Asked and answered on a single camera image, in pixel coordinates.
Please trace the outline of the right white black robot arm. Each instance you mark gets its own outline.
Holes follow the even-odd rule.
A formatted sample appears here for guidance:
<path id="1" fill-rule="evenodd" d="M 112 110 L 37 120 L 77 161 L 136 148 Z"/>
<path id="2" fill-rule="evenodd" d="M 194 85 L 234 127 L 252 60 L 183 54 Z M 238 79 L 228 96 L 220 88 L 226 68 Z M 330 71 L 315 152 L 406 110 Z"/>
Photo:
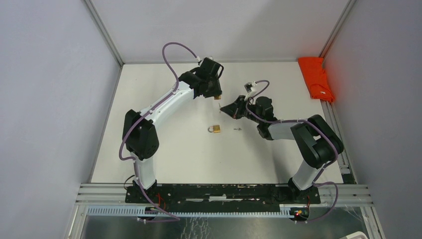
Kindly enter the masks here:
<path id="1" fill-rule="evenodd" d="M 288 181 L 287 195 L 291 202 L 300 203 L 308 195 L 323 171 L 337 160 L 344 144 L 321 115 L 307 119 L 277 119 L 272 100 L 258 97 L 255 101 L 240 95 L 220 111 L 233 119 L 247 118 L 257 123 L 259 135 L 265 140 L 295 141 L 303 161 Z"/>

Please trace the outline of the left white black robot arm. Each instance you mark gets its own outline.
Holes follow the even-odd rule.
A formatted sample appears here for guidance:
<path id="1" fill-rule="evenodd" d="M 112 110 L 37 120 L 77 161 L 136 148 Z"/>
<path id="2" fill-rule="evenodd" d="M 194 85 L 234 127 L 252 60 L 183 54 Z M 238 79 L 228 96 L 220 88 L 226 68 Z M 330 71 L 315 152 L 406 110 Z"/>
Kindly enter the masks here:
<path id="1" fill-rule="evenodd" d="M 133 160 L 137 196 L 145 203 L 156 198 L 153 156 L 160 141 L 157 129 L 187 102 L 200 96 L 219 98 L 222 95 L 220 77 L 224 67 L 209 57 L 197 67 L 176 77 L 174 86 L 152 105 L 139 112 L 125 114 L 120 160 Z"/>

